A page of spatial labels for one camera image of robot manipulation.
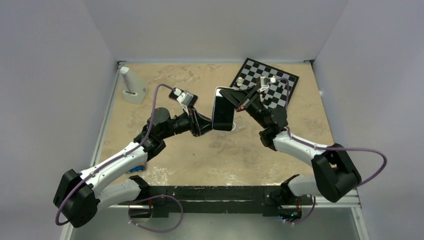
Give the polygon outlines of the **phone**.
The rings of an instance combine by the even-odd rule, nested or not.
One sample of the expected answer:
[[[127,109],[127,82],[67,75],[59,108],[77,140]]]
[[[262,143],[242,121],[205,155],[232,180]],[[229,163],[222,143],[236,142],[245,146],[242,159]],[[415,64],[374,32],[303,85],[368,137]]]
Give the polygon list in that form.
[[[184,107],[194,106],[198,100],[197,95],[177,87],[169,93],[168,97]]]
[[[229,88],[219,86],[215,89],[211,127],[213,130],[230,132],[233,129],[235,107],[222,95],[221,90]]]

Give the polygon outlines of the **white chess piece left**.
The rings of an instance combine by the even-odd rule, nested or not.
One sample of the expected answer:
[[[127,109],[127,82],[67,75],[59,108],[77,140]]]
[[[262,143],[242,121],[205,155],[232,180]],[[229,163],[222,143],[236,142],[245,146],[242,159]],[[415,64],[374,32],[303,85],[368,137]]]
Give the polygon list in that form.
[[[239,76],[239,77],[237,78],[236,85],[237,85],[238,87],[241,87],[241,86],[242,86],[242,84],[243,84],[243,81],[244,81],[244,79],[243,79],[241,76]]]

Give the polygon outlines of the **white dispenser stand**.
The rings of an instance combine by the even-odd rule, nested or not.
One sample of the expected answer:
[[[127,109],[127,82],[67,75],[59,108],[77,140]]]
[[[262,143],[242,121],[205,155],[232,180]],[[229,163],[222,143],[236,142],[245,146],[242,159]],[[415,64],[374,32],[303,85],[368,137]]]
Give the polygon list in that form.
[[[145,82],[130,68],[121,67],[119,76],[123,81],[123,98],[126,102],[141,105],[147,95],[148,87]]]

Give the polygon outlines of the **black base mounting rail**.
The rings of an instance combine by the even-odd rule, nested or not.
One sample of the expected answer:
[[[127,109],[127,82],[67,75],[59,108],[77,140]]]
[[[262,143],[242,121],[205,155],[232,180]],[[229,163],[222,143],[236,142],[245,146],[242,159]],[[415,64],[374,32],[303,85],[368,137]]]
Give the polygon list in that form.
[[[279,185],[256,186],[150,186],[131,200],[132,204],[151,205],[153,217],[170,213],[185,214],[260,214],[263,217],[298,219],[301,207],[310,207],[312,198],[294,196]]]

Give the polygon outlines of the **colourful toy car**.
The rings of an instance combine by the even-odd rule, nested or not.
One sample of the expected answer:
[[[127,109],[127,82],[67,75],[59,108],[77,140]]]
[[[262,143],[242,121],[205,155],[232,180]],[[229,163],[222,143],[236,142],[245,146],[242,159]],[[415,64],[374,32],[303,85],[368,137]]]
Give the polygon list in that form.
[[[135,172],[142,172],[142,171],[145,171],[145,170],[146,170],[146,164],[143,163],[141,165],[137,165],[137,166],[131,168],[126,173],[127,174],[130,174],[130,173],[135,173]]]

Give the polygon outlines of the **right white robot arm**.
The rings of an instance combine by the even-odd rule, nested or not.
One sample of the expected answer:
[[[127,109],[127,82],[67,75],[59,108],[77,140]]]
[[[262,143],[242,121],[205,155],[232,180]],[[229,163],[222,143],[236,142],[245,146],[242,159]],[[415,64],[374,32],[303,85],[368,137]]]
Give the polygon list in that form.
[[[305,195],[320,195],[335,203],[362,182],[347,150],[340,144],[323,145],[291,133],[287,110],[278,105],[266,108],[256,87],[244,90],[219,87],[216,97],[236,112],[246,111],[262,128],[259,138],[273,151],[288,154],[312,167],[312,175],[295,174],[281,184],[281,199],[292,204]]]

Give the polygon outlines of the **aluminium frame rail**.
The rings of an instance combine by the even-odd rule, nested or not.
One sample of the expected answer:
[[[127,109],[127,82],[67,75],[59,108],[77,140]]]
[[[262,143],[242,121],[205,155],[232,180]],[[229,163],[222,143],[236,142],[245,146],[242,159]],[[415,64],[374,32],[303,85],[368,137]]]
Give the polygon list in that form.
[[[321,195],[315,197],[318,208],[359,208],[361,206],[357,190],[351,190],[337,202],[330,202]]]

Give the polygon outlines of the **black white chessboard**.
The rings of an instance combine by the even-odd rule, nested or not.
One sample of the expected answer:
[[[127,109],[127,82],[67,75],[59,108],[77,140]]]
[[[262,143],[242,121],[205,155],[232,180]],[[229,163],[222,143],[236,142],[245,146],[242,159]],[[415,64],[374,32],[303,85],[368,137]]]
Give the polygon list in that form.
[[[230,87],[246,90],[258,87],[260,100],[268,108],[287,108],[299,77],[257,60],[247,58]]]

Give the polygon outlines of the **clear phone case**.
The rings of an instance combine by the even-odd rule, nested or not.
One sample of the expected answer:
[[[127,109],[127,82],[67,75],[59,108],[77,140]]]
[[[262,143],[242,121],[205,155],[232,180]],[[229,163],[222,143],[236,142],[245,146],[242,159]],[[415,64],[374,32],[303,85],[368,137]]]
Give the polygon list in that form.
[[[242,131],[247,127],[246,122],[242,118],[235,119],[233,121],[233,131]]]

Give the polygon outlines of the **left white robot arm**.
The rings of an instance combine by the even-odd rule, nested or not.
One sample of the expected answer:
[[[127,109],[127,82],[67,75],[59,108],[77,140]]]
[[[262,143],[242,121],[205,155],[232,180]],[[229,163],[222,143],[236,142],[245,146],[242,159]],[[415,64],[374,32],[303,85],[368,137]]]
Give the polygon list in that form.
[[[79,228],[104,208],[148,202],[152,199],[150,186],[140,176],[131,176],[120,184],[112,182],[156,157],[166,147],[165,139],[184,132],[200,137],[211,130],[212,120],[193,106],[174,117],[164,107],[154,109],[143,130],[118,153],[88,169],[70,169],[62,175],[53,198],[55,223]]]

